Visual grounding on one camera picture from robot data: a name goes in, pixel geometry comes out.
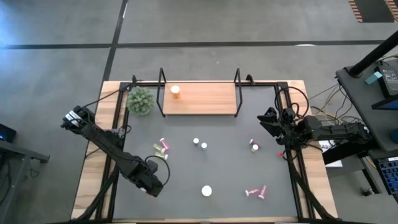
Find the gray mat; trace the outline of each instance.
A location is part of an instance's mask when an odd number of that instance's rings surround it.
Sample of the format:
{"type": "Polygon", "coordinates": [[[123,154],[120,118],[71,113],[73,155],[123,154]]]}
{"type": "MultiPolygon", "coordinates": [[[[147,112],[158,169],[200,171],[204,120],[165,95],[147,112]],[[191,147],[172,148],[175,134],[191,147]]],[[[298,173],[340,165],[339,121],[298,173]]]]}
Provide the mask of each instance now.
{"type": "MultiPolygon", "coordinates": [[[[158,108],[144,117],[129,117],[132,131],[124,150],[145,158],[155,153],[154,143],[165,138],[171,176],[157,198],[144,194],[120,177],[114,218],[225,218],[296,216],[287,163],[276,155],[284,148],[263,129],[256,116],[273,106],[273,87],[244,87],[243,105],[234,116],[167,116],[158,108]],[[207,151],[195,147],[193,138],[208,144],[207,151]],[[249,140],[262,147],[255,154],[249,140]],[[267,185],[265,200],[246,197],[245,189],[267,185]],[[201,188],[210,185],[210,197],[201,188]]],[[[161,181],[167,169],[156,159],[161,181]]]]}

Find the black desk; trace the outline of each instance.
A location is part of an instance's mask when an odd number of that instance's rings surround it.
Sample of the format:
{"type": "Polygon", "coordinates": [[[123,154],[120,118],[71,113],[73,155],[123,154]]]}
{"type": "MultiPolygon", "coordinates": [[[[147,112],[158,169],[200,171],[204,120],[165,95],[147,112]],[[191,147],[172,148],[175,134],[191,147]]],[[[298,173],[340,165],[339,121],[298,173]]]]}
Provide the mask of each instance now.
{"type": "MultiPolygon", "coordinates": [[[[396,60],[388,61],[388,63],[392,66],[398,66],[396,60]]],[[[365,79],[374,73],[376,66],[372,65],[367,68],[361,78],[351,77],[345,69],[338,70],[336,75],[380,149],[382,149],[381,152],[376,152],[374,155],[377,155],[378,158],[385,157],[385,155],[388,155],[388,157],[398,156],[398,144],[394,143],[389,137],[389,133],[398,128],[398,111],[373,110],[372,105],[384,100],[384,96],[378,82],[372,85],[365,83],[365,79]]]]}

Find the gray floor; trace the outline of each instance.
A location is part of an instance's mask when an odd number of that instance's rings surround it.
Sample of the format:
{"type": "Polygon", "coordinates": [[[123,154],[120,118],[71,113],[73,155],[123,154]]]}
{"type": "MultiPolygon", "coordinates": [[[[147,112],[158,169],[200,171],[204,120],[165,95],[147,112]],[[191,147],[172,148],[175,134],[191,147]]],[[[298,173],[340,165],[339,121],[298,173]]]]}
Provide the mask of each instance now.
{"type": "MultiPolygon", "coordinates": [[[[121,0],[0,2],[0,44],[110,43],[121,0]]],[[[373,40],[397,24],[359,24],[347,0],[131,0],[119,42],[373,40]]],[[[336,83],[334,72],[375,46],[119,49],[110,80],[232,79],[236,68],[256,79],[304,80],[309,96],[336,83]]],[[[87,142],[59,128],[75,105],[95,100],[108,49],[0,51],[0,123],[16,143],[52,155],[27,177],[13,223],[68,220],[87,142]]],[[[322,106],[327,94],[311,100],[322,106]]],[[[343,97],[328,106],[335,113],[343,97]]],[[[398,205],[385,193],[360,196],[362,173],[331,177],[340,218],[395,223],[398,205]]]]}

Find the white lid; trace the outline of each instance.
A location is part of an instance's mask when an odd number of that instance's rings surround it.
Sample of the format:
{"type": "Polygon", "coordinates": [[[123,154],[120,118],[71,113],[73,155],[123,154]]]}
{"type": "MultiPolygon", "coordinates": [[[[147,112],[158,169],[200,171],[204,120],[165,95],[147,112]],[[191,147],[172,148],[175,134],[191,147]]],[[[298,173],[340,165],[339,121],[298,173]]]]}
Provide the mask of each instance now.
{"type": "Polygon", "coordinates": [[[180,92],[180,87],[179,86],[172,86],[171,91],[172,91],[172,93],[179,93],[180,92]]]}
{"type": "Polygon", "coordinates": [[[203,194],[203,196],[205,197],[209,197],[211,195],[211,187],[209,185],[206,185],[204,187],[202,187],[201,189],[201,194],[203,194]]]}

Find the cylindrical object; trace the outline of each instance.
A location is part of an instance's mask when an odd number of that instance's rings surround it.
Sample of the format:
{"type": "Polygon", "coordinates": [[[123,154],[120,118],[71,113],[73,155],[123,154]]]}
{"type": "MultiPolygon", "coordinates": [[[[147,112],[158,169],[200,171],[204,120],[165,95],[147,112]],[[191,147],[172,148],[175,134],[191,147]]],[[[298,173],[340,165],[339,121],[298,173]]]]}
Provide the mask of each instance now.
{"type": "Polygon", "coordinates": [[[169,150],[169,145],[166,143],[166,140],[164,138],[161,138],[159,141],[162,143],[163,147],[166,150],[169,150]]]}
{"type": "Polygon", "coordinates": [[[206,148],[207,148],[207,144],[206,144],[206,143],[202,143],[202,144],[201,144],[201,149],[202,149],[203,151],[205,151],[206,148]]]}
{"type": "Polygon", "coordinates": [[[158,145],[158,144],[154,144],[154,148],[156,149],[156,151],[158,151],[158,152],[160,152],[160,153],[162,153],[162,154],[166,151],[165,148],[161,147],[161,146],[158,145]]]}
{"type": "Polygon", "coordinates": [[[169,158],[169,155],[167,154],[162,154],[160,152],[155,152],[155,156],[163,158],[164,160],[167,160],[167,158],[169,158]]]}
{"type": "Polygon", "coordinates": [[[245,190],[244,194],[246,194],[246,196],[248,197],[249,195],[257,193],[258,191],[259,191],[259,189],[245,190]]]}
{"type": "Polygon", "coordinates": [[[180,98],[180,87],[179,86],[172,86],[171,92],[173,93],[173,97],[175,99],[180,98]]]}
{"type": "Polygon", "coordinates": [[[396,47],[398,44],[398,31],[393,33],[387,40],[378,45],[372,50],[365,58],[363,58],[356,65],[352,66],[348,70],[348,74],[354,78],[359,78],[361,72],[371,66],[374,62],[385,56],[390,50],[396,47]]]}
{"type": "Polygon", "coordinates": [[[251,151],[252,151],[252,152],[257,152],[257,150],[259,150],[259,146],[256,145],[256,144],[252,145],[251,151]]]}
{"type": "Polygon", "coordinates": [[[198,144],[199,144],[199,139],[198,139],[198,138],[194,138],[194,139],[193,139],[193,144],[194,144],[195,146],[198,146],[198,144]]]}
{"type": "Polygon", "coordinates": [[[203,196],[209,197],[211,195],[211,193],[212,193],[212,189],[209,185],[206,185],[201,188],[201,194],[203,194],[203,196]]]}
{"type": "Polygon", "coordinates": [[[250,139],[249,144],[250,145],[255,145],[256,144],[256,145],[258,145],[260,147],[260,144],[258,142],[255,142],[253,139],[250,139]]]}
{"type": "Polygon", "coordinates": [[[264,199],[266,194],[267,185],[263,185],[260,194],[258,195],[259,198],[264,199]]]}

